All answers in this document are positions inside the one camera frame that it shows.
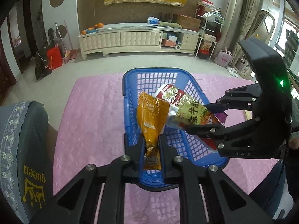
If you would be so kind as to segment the purple snack packet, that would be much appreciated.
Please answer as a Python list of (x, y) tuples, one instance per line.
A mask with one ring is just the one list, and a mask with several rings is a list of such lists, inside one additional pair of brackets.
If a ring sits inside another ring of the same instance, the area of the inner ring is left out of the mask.
[(225, 124), (226, 118), (228, 117), (228, 115), (225, 112), (216, 113), (215, 116), (222, 124)]

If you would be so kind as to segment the red green snack bag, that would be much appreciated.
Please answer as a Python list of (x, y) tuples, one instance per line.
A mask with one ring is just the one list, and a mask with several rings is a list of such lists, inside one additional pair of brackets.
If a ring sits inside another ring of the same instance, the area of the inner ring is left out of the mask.
[(168, 127), (186, 130), (188, 125), (224, 124), (200, 101), (172, 84), (160, 86), (154, 97), (170, 104), (166, 120)]

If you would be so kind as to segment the orange snack packet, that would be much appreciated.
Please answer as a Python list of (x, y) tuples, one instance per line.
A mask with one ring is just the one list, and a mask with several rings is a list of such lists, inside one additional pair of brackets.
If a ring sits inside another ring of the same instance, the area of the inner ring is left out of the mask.
[(166, 124), (170, 104), (145, 92), (138, 96), (137, 123), (145, 139), (144, 170), (161, 170), (158, 138)]

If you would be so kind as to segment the white slippers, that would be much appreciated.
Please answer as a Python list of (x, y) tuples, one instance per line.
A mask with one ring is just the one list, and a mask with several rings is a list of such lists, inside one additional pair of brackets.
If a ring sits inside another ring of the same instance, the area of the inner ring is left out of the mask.
[(238, 78), (238, 73), (235, 68), (227, 66), (226, 69), (231, 76)]

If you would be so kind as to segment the pink white shopping bag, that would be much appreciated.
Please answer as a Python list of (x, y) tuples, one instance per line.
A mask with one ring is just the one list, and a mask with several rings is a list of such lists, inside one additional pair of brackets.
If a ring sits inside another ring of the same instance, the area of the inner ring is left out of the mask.
[(219, 51), (213, 61), (221, 67), (227, 67), (228, 64), (232, 61), (232, 58), (233, 57), (231, 52), (227, 47), (225, 47), (224, 50)]

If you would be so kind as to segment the grey queen pillow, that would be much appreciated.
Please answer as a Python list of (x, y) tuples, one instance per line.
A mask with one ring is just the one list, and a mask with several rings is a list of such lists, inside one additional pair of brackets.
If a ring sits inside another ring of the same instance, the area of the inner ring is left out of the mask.
[(39, 102), (1, 107), (1, 191), (22, 223), (29, 223), (53, 197), (48, 126)]

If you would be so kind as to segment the pink quilted table cover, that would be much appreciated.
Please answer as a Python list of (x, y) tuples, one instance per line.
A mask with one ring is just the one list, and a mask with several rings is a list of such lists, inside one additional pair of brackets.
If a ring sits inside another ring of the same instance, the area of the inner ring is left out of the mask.
[[(210, 102), (224, 91), (252, 84), (249, 80), (192, 73)], [(59, 126), (53, 167), (57, 194), (83, 167), (102, 166), (124, 154), (123, 74), (79, 78), (71, 91)], [(277, 159), (232, 159), (223, 172), (245, 193), (270, 173)], [(124, 223), (180, 223), (178, 188), (148, 192), (126, 185)]]

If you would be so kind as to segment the cardboard box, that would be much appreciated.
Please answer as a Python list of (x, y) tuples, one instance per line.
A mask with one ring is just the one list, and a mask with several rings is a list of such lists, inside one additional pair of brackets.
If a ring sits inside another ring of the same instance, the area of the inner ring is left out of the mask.
[(179, 24), (183, 29), (199, 31), (201, 20), (197, 18), (177, 14), (176, 23)]

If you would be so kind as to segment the standing air conditioner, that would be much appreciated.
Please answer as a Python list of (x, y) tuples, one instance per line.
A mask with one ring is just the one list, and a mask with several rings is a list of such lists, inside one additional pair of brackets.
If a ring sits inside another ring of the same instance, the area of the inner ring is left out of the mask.
[(243, 6), (243, 0), (223, 0), (221, 5), (221, 15), (224, 22), (221, 28), (221, 39), (216, 43), (213, 50), (214, 58), (220, 50), (229, 48), (237, 31), (237, 25)]

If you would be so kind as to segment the green folded cloth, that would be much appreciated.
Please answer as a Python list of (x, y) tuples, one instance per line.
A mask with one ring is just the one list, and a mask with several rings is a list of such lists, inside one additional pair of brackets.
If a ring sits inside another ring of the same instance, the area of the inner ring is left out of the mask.
[(175, 22), (159, 21), (159, 26), (182, 29), (182, 26)]

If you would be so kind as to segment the blue tissue pack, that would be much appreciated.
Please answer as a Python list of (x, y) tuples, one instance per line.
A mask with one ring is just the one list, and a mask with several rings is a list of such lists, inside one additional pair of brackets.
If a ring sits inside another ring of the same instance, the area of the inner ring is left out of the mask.
[(158, 25), (159, 24), (159, 18), (156, 17), (148, 17), (147, 23), (151, 25)]

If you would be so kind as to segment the cream tv cabinet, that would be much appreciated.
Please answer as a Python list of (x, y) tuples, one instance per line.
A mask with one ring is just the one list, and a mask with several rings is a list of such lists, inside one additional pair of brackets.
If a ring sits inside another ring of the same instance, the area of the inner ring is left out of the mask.
[(83, 59), (102, 53), (163, 52), (194, 55), (199, 39), (196, 31), (148, 23), (118, 23), (104, 25), (92, 33), (80, 34)]

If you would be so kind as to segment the black bag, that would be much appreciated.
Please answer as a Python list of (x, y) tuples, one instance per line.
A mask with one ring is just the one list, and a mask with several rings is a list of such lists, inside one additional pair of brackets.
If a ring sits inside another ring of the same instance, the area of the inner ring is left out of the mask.
[(47, 51), (51, 48), (52, 46), (50, 45), (43, 45), (36, 52), (34, 57), (36, 81), (40, 81), (52, 73), (51, 69), (49, 68), (49, 60), (47, 57)]

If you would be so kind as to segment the oranges on cabinet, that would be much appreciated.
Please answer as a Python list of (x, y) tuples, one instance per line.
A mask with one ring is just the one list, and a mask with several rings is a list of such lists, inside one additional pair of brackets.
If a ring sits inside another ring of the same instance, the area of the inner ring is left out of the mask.
[(89, 27), (89, 28), (83, 30), (81, 34), (85, 35), (85, 34), (89, 34), (89, 33), (94, 33), (97, 31), (97, 29), (103, 28), (103, 27), (104, 27), (103, 23), (98, 23), (98, 24), (95, 24), (94, 27)]

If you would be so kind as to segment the broom and dustpan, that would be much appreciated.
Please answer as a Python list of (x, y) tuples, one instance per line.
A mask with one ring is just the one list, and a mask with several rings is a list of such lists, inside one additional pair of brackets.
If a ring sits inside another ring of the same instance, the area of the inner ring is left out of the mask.
[(66, 21), (62, 25), (55, 23), (58, 38), (63, 46), (62, 62), (64, 64), (78, 57), (78, 50), (73, 48)]

